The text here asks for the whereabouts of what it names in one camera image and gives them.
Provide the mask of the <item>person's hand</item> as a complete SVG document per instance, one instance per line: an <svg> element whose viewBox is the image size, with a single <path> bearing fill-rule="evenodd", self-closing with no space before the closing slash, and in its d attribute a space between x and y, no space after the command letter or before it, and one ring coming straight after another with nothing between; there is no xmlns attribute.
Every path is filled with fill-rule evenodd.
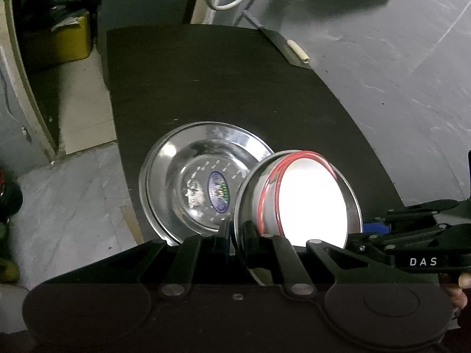
<svg viewBox="0 0 471 353"><path fill-rule="evenodd" d="M469 302L467 291L470 291L470 273L463 272L459 276L453 274L440 275L440 286L450 297L454 316L460 316L461 311Z"/></svg>

